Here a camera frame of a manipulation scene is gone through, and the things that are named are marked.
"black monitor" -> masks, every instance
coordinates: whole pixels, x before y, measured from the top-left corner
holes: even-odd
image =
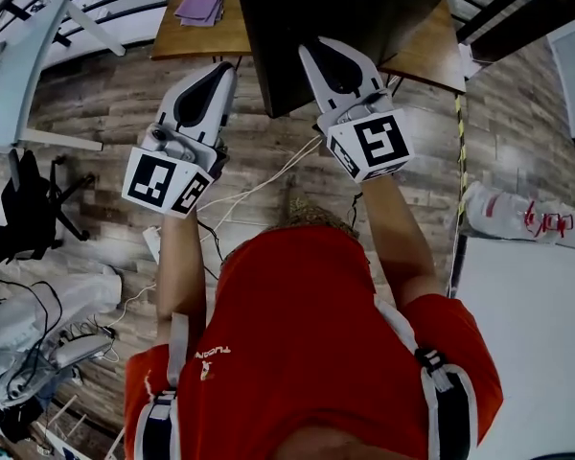
[[[266,113],[276,118],[313,100],[298,57],[301,43],[319,35],[331,37],[379,65],[401,49],[440,2],[241,0]]]

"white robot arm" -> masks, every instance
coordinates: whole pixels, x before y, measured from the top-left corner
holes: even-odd
[[[234,68],[223,61],[171,87],[141,147],[130,153],[122,196],[187,217],[228,160],[219,132],[228,120],[236,86]]]
[[[397,171],[413,157],[404,113],[371,59],[326,37],[301,45],[299,54],[326,146],[355,182]]]

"white tabletop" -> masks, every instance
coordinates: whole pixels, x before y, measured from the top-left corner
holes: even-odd
[[[56,0],[20,23],[0,64],[0,147],[13,144],[28,124],[42,63],[66,14],[68,0]]]

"shirt sleeve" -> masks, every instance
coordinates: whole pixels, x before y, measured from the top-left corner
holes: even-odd
[[[471,378],[481,442],[503,397],[498,372],[475,319],[462,302],[441,295],[421,296],[408,304],[402,314],[421,347],[443,353],[449,363],[463,368]]]
[[[124,407],[124,444],[126,458],[134,458],[134,438],[141,410],[152,395],[169,387],[166,371],[169,365],[169,345],[134,355],[126,365],[126,403]]]

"wooden tabletop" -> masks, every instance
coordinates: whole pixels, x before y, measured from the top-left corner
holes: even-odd
[[[169,1],[155,38],[152,59],[251,55],[239,0],[223,0],[223,17],[209,28],[181,26],[174,11],[182,1]],[[446,0],[422,23],[404,49],[379,69],[465,93],[458,41]]]
[[[443,0],[404,48],[379,69],[464,94],[467,86],[448,1]]]

